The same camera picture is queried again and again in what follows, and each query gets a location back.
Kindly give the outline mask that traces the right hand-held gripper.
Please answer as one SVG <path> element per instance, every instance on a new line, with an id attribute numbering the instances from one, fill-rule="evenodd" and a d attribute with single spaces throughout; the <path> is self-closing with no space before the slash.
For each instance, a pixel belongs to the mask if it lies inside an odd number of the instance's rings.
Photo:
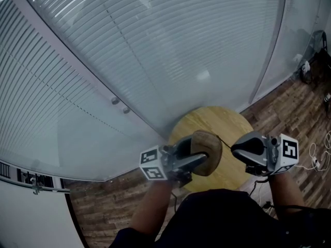
<path id="1" fill-rule="evenodd" d="M 255 176 L 287 172 L 299 160 L 298 141 L 284 134 L 272 137 L 252 131 L 239 138 L 231 150 L 246 164 L 246 172 Z"/>

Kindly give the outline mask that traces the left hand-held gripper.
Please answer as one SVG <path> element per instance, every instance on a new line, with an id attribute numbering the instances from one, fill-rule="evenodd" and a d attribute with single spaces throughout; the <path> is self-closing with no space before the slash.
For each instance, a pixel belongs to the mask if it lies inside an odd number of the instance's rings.
<path id="1" fill-rule="evenodd" d="M 177 182 L 181 188 L 192 181 L 192 171 L 203 164 L 208 154 L 191 154 L 192 135 L 185 136 L 175 145 L 152 147 L 139 157 L 139 167 L 149 181 Z"/>

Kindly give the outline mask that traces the tan cloth pouch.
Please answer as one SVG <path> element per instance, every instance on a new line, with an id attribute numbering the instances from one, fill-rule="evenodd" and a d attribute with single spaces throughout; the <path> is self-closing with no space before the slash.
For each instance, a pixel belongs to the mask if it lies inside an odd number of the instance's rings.
<path id="1" fill-rule="evenodd" d="M 223 146 L 231 151 L 229 144 L 217 134 L 205 130 L 195 131 L 191 137 L 190 152 L 194 155 L 204 154 L 205 158 L 192 172 L 195 175 L 207 177 L 216 171 L 228 171 L 229 161 L 223 155 Z"/>

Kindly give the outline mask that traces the person's left forearm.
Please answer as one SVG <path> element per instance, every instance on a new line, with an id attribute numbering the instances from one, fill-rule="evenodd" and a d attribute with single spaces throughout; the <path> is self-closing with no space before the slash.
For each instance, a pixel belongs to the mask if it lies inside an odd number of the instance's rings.
<path id="1" fill-rule="evenodd" d="M 136 208 L 129 227 L 156 237 L 164 223 L 172 189 L 169 181 L 154 181 Z"/>

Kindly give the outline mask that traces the person's right forearm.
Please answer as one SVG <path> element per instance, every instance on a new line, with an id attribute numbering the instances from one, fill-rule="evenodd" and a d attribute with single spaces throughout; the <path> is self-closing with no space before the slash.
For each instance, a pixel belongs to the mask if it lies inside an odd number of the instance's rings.
<path id="1" fill-rule="evenodd" d="M 269 176 L 269 185 L 278 220 L 284 221 L 292 214 L 301 211 L 301 209 L 280 208 L 280 206 L 305 206 L 302 192 L 290 172 Z"/>

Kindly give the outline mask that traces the person's dark shirt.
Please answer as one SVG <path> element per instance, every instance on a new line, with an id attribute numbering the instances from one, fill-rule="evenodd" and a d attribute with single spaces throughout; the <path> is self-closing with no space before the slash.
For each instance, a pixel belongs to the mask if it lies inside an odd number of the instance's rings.
<path id="1" fill-rule="evenodd" d="M 331 248 L 331 210 L 300 207 L 285 221 L 246 192 L 209 190 L 186 197 L 160 238 L 125 228 L 109 248 Z"/>

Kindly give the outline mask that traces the black folding chair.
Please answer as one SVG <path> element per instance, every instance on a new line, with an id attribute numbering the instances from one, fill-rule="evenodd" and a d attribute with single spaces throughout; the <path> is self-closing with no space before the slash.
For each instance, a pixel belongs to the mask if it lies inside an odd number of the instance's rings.
<path id="1" fill-rule="evenodd" d="M 331 49 L 328 52 L 327 36 L 324 30 L 317 30 L 313 33 L 314 55 L 309 59 L 312 65 L 316 60 L 325 64 L 331 70 Z"/>

